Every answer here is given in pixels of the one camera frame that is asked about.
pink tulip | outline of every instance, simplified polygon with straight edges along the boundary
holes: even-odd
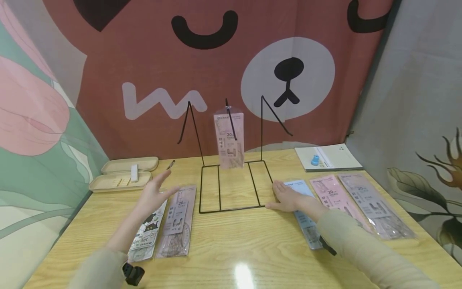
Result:
[[[48,64],[40,55],[37,47],[35,47],[34,43],[29,38],[29,35],[27,35],[26,31],[21,26],[5,0],[0,0],[0,22],[2,22],[3,26],[6,28],[11,37],[13,37],[14,41],[22,48],[22,50],[24,50],[24,52],[32,59],[32,61],[46,75],[56,81],[56,78],[51,72],[50,67],[48,67]]]
[[[17,63],[0,57],[0,147],[39,155],[61,138],[69,121],[62,96]]]

blue ruler set package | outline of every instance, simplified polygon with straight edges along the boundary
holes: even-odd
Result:
[[[290,181],[285,182],[284,184],[291,187],[294,191],[297,191],[302,195],[314,197],[313,193],[311,192],[310,188],[304,180]],[[316,223],[314,223],[314,221],[310,219],[307,215],[305,215],[305,213],[303,212],[295,211],[294,215],[297,219],[298,225],[302,229],[303,235],[305,236],[305,240],[310,246],[310,249],[322,249],[322,244],[319,240],[319,237],[321,235],[316,229]]]

pen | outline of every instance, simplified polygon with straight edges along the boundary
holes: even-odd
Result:
[[[171,169],[173,167],[173,165],[175,164],[175,160],[173,160],[170,164],[169,164],[169,167],[167,168],[167,170]]]

ruler set package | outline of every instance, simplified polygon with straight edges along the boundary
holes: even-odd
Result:
[[[372,233],[367,221],[361,215],[355,204],[348,196],[348,193],[334,175],[314,178],[311,179],[310,182],[324,206],[340,209],[341,211],[349,214],[352,218],[358,221],[359,226]]]
[[[157,258],[188,255],[195,197],[195,185],[182,187],[173,196],[166,212]]]
[[[139,262],[152,258],[166,204],[167,201],[157,211],[147,217],[139,228],[128,251],[129,262]]]
[[[285,182],[284,184],[302,195],[314,197],[313,193],[310,191],[304,180]],[[311,220],[307,215],[300,211],[295,211],[294,215],[310,248],[312,250],[321,249],[322,244],[319,241],[320,234],[316,229],[316,224],[313,222],[313,220]]]
[[[382,239],[415,238],[414,232],[362,174],[339,174],[338,177]]]
[[[235,107],[227,106],[216,112],[213,115],[213,120],[217,135],[220,168],[243,168],[244,114]]]

open pencil case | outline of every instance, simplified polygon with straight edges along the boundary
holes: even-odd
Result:
[[[151,171],[159,164],[157,157],[110,160],[101,169],[103,175],[96,177],[89,185],[94,193],[130,191],[143,188],[152,179]],[[132,166],[138,165],[138,179],[132,179]]]

